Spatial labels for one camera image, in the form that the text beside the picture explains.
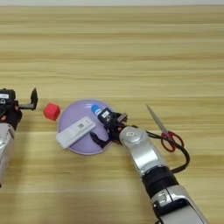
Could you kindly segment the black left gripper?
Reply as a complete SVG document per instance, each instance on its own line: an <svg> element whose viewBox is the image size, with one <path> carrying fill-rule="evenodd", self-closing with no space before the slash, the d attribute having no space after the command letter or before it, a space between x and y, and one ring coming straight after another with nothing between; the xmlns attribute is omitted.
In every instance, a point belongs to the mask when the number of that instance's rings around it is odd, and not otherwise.
<svg viewBox="0 0 224 224"><path fill-rule="evenodd" d="M34 88L31 92L31 104L0 104L0 123L8 123L15 130L20 123L23 109L35 110L38 104L38 92Z"/></svg>

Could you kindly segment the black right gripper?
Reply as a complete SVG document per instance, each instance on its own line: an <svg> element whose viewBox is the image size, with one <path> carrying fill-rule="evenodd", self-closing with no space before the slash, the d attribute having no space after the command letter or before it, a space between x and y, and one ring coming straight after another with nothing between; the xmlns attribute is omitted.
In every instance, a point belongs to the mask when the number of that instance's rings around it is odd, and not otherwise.
<svg viewBox="0 0 224 224"><path fill-rule="evenodd" d="M112 122L108 126L108 139L100 139L94 132L90 132L92 140L99 145L102 149L106 148L112 141L116 144L120 144L120 133L126 127L128 115L115 114Z"/></svg>

